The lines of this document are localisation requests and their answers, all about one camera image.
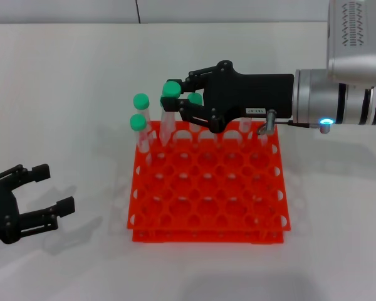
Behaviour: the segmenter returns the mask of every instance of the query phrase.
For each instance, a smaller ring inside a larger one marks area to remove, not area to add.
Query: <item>white wall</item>
[[[0,0],[0,23],[137,23],[135,0]]]
[[[137,0],[142,23],[326,21],[329,0]],[[0,0],[0,23],[137,23],[135,0]]]
[[[138,0],[142,23],[326,21],[329,0]]]

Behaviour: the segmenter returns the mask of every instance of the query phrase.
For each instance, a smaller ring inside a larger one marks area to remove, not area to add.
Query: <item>ventilation grille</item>
[[[343,45],[359,47],[364,44],[363,5],[349,1],[343,8]]]

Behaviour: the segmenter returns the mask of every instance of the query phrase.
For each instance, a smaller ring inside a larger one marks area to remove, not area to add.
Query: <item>blue indicator light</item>
[[[320,120],[320,124],[331,125],[331,124],[334,124],[334,121],[330,118],[324,118]]]

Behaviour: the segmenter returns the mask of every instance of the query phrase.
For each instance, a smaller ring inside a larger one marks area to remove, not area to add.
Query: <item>red tube rack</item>
[[[160,122],[150,155],[136,148],[127,228],[144,243],[284,242],[290,219],[277,131],[262,145],[261,122],[223,134],[177,122],[166,147]]]

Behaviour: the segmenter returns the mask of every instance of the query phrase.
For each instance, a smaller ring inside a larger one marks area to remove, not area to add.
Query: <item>label sticker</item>
[[[265,108],[246,108],[247,114],[266,114]]]

